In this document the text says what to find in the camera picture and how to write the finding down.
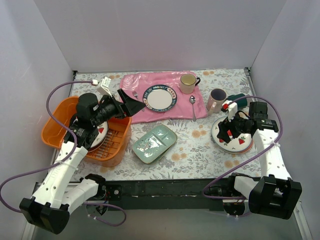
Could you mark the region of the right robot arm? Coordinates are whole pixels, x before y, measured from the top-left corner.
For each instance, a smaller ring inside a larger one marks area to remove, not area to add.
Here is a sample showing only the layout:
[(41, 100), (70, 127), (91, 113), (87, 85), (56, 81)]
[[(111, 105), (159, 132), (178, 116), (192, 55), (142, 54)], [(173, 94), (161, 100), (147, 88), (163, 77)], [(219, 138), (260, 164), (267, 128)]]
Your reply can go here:
[(275, 120), (269, 119), (267, 103), (251, 102), (246, 117), (241, 116), (238, 104), (230, 100), (223, 103), (221, 110), (227, 117), (218, 123), (217, 138), (228, 144), (241, 134), (249, 134), (261, 168), (259, 181), (233, 174), (232, 183), (226, 186), (227, 195), (232, 199), (245, 197), (251, 213), (289, 219), (302, 194), (302, 186), (292, 180), (285, 167), (278, 143), (279, 128)]

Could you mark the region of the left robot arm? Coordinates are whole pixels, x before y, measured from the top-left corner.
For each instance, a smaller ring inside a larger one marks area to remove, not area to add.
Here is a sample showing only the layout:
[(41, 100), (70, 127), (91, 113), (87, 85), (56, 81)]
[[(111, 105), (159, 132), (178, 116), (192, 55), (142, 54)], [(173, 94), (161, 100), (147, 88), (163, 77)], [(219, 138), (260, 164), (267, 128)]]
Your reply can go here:
[(122, 89), (117, 92), (121, 101), (112, 95), (104, 95), (98, 100), (93, 93), (78, 98), (76, 112), (69, 122), (53, 168), (31, 198), (23, 198), (20, 202), (19, 208), (30, 224), (60, 234), (75, 209), (90, 198), (101, 200), (106, 196), (106, 180), (96, 174), (85, 177), (71, 191), (66, 188), (89, 150), (105, 139), (106, 135), (100, 133), (99, 126), (112, 118), (132, 117), (146, 106)]

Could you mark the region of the white watermelon plate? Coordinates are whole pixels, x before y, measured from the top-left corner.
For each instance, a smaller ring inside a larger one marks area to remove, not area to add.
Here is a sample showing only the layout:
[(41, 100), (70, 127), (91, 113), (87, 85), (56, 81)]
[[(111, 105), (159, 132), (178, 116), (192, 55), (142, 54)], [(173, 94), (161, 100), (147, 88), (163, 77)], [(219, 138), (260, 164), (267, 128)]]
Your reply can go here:
[(242, 154), (247, 152), (253, 146), (254, 141), (248, 133), (241, 133), (238, 138), (233, 138), (233, 135), (230, 130), (227, 131), (230, 142), (227, 143), (223, 139), (217, 137), (219, 133), (218, 124), (222, 122), (225, 117), (218, 118), (212, 125), (211, 128), (211, 139), (213, 142), (222, 150), (230, 154)]
[(109, 125), (108, 122), (105, 121), (102, 124), (100, 124), (97, 127), (98, 130), (98, 135), (97, 137), (94, 139), (90, 149), (88, 150), (88, 152), (93, 152), (94, 150), (96, 150), (97, 148), (99, 148), (105, 141), (106, 137), (107, 137), (107, 133), (109, 130)]

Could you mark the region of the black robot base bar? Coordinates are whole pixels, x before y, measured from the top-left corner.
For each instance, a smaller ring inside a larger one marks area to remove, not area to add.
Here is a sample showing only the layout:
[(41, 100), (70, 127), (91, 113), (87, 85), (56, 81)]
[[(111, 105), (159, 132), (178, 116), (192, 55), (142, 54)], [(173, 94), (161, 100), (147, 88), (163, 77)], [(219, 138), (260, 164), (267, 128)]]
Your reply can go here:
[(202, 195), (212, 181), (205, 179), (122, 180), (105, 182), (110, 204), (124, 210), (185, 210), (223, 211), (230, 201), (210, 199)]

